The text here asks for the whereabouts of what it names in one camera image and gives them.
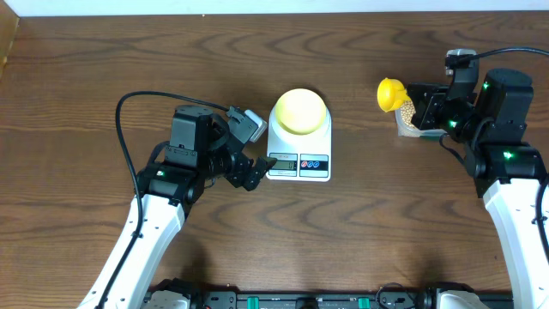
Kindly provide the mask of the yellow measuring scoop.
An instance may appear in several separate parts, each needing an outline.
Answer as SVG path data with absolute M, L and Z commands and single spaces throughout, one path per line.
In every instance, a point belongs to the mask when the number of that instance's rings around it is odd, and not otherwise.
M 384 78 L 377 88 L 377 103 L 382 111 L 391 112 L 400 109 L 410 101 L 402 82 L 396 79 Z

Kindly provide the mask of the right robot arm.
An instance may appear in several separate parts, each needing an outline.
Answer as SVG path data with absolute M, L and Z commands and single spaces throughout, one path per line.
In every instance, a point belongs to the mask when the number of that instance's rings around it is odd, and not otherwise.
M 548 306 L 548 170 L 523 141 L 534 97 L 531 78 L 492 69 L 478 94 L 476 79 L 450 85 L 411 83 L 407 95 L 420 130 L 440 129 L 464 147 L 461 164 L 492 218 L 516 308 Z

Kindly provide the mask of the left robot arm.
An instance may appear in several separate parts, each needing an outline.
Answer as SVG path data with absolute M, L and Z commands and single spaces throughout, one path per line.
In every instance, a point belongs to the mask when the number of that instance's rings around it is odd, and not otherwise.
M 253 191 L 275 160 L 248 158 L 267 123 L 253 111 L 230 107 L 221 117 L 200 106 L 178 106 L 169 141 L 157 145 L 134 174 L 136 195 L 123 231 L 82 308 L 138 308 L 173 238 L 207 181 L 224 178 Z

